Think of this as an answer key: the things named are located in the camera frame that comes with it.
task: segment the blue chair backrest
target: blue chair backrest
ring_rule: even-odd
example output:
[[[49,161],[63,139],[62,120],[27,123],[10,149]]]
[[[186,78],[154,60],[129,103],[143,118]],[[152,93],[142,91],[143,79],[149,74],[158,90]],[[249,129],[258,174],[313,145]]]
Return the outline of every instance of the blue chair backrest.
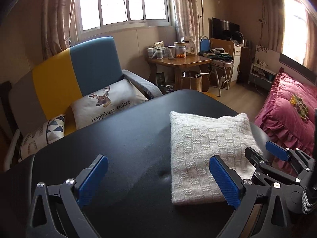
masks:
[[[199,41],[199,51],[210,50],[210,40],[207,36],[202,36]]]
[[[70,48],[77,82],[83,95],[123,79],[113,37],[101,37]]]

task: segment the wooden table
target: wooden table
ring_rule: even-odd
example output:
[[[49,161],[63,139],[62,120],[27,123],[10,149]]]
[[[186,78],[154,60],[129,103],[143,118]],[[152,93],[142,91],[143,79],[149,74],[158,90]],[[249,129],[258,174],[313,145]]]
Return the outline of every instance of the wooden table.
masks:
[[[193,66],[198,66],[200,65],[200,70],[202,73],[207,72],[207,64],[211,62],[210,59],[206,57],[202,57],[199,55],[188,55],[186,58],[175,58],[174,60],[170,60],[167,57],[163,59],[151,59],[147,58],[146,59],[150,69],[151,69],[151,74],[149,77],[149,81],[152,82],[153,84],[156,85],[156,73],[157,73],[157,64],[166,66],[166,67],[171,67],[174,68],[174,74],[175,74],[175,90],[180,89],[180,84],[181,84],[181,74],[184,71],[188,71],[190,67]],[[203,76],[202,79],[202,86],[205,86],[209,88],[209,84],[207,83],[208,77]]]

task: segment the blue gripper pad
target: blue gripper pad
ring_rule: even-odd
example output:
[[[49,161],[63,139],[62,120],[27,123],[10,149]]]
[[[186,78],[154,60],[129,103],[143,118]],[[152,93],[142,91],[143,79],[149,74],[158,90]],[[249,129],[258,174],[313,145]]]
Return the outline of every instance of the blue gripper pad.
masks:
[[[218,184],[228,205],[237,208],[241,203],[239,196],[240,191],[218,159],[214,156],[209,160],[209,171]]]
[[[267,141],[265,143],[265,148],[267,151],[269,151],[271,154],[275,155],[277,158],[281,159],[282,161],[288,161],[289,155],[286,149],[282,148],[281,146],[271,142]]]
[[[77,203],[80,208],[90,203],[107,170],[108,159],[103,156],[78,189]]]

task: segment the folded white towel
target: folded white towel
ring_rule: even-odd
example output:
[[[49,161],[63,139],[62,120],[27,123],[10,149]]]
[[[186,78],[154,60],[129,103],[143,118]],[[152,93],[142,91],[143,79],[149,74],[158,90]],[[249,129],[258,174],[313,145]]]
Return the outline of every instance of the folded white towel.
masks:
[[[242,179],[251,178],[255,168],[244,155],[247,147],[262,154],[251,132],[247,115],[218,119],[193,114],[170,113],[173,204],[224,201],[209,171],[209,159],[220,155]]]

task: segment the window frame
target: window frame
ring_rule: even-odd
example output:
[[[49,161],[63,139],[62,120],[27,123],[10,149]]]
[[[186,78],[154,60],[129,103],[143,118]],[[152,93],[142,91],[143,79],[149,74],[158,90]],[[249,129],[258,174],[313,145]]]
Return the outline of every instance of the window frame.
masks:
[[[165,2],[165,20],[130,20],[130,9],[128,6],[129,0],[125,0],[126,5],[126,13],[127,13],[127,21],[111,23],[104,25],[102,19],[102,11],[101,11],[101,0],[98,0],[98,11],[99,11],[99,20],[100,27],[95,27],[87,30],[83,30],[82,21],[81,21],[81,10],[80,10],[80,0],[75,0],[74,3],[74,24],[73,35],[76,34],[77,42],[82,41],[83,39],[88,39],[92,36],[100,36],[102,34],[106,34],[108,32],[120,31],[127,28],[138,28],[138,27],[150,27],[150,26],[170,26],[171,25],[171,0],[164,0]],[[145,18],[145,3],[142,0],[142,9],[143,9],[143,17]]]
[[[297,2],[297,3],[301,3],[301,4],[303,4],[300,0],[293,0],[293,1],[295,1],[295,2]],[[308,19],[307,19],[307,16],[306,16],[306,19],[303,19],[302,17],[299,17],[299,16],[296,16],[296,15],[294,15],[295,17],[297,17],[299,20],[302,20],[302,21],[304,21],[305,23],[306,23],[306,35],[307,35],[307,42],[309,42],[309,31],[308,31]],[[283,52],[284,52],[284,49],[285,49],[285,47],[284,47],[284,41],[285,41],[285,30],[284,30],[284,37],[283,37],[283,45],[282,45],[282,51],[281,51],[281,54],[283,54],[283,55],[285,55]],[[299,64],[301,64],[301,65],[303,65],[303,66],[305,66],[304,65],[304,62],[305,62],[305,57],[304,57],[304,59],[303,59],[303,62],[302,63],[300,63],[300,62],[298,62],[298,61],[296,61],[297,63],[299,63]]]

